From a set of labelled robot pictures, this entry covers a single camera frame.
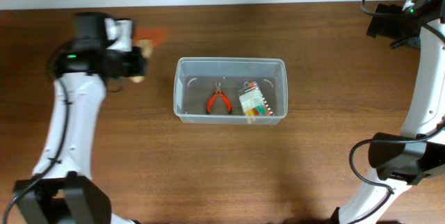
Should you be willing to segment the orange scraper wooden handle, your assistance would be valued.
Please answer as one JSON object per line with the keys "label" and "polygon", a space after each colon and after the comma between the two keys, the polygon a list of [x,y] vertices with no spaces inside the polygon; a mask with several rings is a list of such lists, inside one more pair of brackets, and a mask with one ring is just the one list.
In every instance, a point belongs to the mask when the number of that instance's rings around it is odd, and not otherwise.
{"label": "orange scraper wooden handle", "polygon": [[165,41],[166,36],[167,31],[162,28],[136,29],[132,39],[132,46],[139,48],[140,54],[143,57],[144,72],[130,77],[129,79],[133,83],[141,83],[145,80],[152,54],[154,50]]}

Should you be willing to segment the red handled pliers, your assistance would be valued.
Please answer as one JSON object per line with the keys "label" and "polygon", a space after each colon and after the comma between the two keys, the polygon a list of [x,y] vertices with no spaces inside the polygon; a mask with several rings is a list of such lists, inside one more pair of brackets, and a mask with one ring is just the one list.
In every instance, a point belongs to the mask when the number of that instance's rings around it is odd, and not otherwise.
{"label": "red handled pliers", "polygon": [[217,82],[215,84],[215,89],[213,90],[210,98],[208,99],[208,101],[206,103],[206,106],[205,106],[206,114],[208,114],[208,115],[212,114],[213,105],[217,101],[220,101],[225,105],[227,115],[232,114],[232,110],[233,110],[232,103],[230,102],[230,100],[228,99],[226,94],[223,92],[220,82]]}

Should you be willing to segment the marker pack clear case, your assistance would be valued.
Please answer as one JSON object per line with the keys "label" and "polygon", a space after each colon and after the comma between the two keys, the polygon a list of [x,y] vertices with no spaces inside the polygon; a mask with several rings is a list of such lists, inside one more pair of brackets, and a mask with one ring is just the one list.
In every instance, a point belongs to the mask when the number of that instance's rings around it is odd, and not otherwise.
{"label": "marker pack clear case", "polygon": [[238,99],[248,124],[252,124],[256,117],[270,115],[256,81],[246,81],[238,92]]}

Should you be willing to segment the orange socket bit holder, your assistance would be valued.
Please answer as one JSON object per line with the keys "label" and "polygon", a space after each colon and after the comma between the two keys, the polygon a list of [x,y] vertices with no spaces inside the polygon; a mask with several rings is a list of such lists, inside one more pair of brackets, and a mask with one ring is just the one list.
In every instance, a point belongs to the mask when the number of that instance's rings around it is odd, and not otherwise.
{"label": "orange socket bit holder", "polygon": [[261,92],[259,85],[253,81],[249,83],[249,87],[249,93],[252,97],[250,99],[252,108],[250,109],[249,114],[254,116],[272,116],[272,109]]}

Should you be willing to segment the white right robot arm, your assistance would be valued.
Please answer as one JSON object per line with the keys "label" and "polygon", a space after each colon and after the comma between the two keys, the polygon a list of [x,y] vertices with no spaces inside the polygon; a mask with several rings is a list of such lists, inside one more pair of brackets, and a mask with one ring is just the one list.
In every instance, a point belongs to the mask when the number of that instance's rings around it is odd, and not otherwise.
{"label": "white right robot arm", "polygon": [[400,135],[376,133],[352,147],[348,162],[362,184],[329,223],[378,223],[402,193],[444,174],[444,0],[361,9],[372,17],[369,36],[393,39],[392,49],[419,49],[420,62]]}

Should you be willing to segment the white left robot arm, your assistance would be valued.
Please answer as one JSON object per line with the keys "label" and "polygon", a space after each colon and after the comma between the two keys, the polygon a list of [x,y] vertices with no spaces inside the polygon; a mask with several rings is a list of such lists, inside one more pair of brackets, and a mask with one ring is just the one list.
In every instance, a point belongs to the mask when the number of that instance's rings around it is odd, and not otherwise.
{"label": "white left robot arm", "polygon": [[109,81],[145,76],[147,58],[133,44],[131,19],[77,13],[74,29],[49,57],[54,108],[47,140],[31,178],[15,182],[3,223],[13,207],[27,223],[130,221],[113,213],[109,197],[92,181],[92,144]]}

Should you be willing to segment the clear plastic container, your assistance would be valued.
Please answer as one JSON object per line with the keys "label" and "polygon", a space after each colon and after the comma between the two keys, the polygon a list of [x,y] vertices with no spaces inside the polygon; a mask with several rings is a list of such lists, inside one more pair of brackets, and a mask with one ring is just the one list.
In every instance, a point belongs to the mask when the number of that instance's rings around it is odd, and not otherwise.
{"label": "clear plastic container", "polygon": [[[259,116],[247,123],[238,99],[246,81],[258,83],[272,116]],[[213,105],[211,115],[206,114],[206,103],[217,82],[232,103],[231,115],[220,101]],[[173,109],[184,123],[276,125],[288,113],[288,100],[286,66],[278,58],[184,57],[178,61]]]}

